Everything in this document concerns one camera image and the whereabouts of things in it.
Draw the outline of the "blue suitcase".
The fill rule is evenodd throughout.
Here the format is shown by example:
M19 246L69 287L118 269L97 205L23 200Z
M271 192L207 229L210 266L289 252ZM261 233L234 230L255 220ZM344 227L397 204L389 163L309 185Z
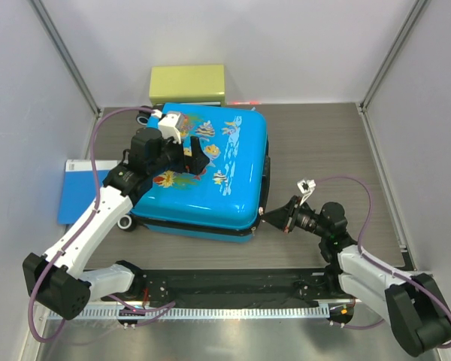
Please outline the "blue suitcase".
M185 154L190 138L201 143L209 164L198 175L167 170L117 223L155 232L244 243L260 224L267 204L270 157L266 119L255 110L166 103L161 111L184 116L180 134Z

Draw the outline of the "blue white box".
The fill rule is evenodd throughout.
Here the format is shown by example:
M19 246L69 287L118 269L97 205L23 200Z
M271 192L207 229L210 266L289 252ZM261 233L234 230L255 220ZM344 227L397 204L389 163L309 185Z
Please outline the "blue white box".
M95 181L89 159L68 159L57 223L73 225L95 203Z

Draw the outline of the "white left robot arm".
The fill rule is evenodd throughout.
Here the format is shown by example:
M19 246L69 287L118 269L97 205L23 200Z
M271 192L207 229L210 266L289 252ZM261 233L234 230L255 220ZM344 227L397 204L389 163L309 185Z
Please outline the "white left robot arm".
M23 272L31 302L39 302L66 320L74 319L92 300L120 293L134 301L144 294L141 270L126 261L86 271L96 248L165 171L200 174L210 159L198 137L183 143L154 128L142 128L124 150L123 159L105 177L92 204L43 255L30 253Z

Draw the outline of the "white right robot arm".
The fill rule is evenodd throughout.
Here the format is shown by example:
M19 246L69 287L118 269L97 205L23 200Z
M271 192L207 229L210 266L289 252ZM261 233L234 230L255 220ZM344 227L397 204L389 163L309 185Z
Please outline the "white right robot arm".
M347 294L365 303L389 324L410 356L451 347L451 311L434 278L403 272L367 253L348 233L342 205L327 202L315 212L293 196L262 219L285 233L299 228L318 236L328 264L323 281L327 294Z

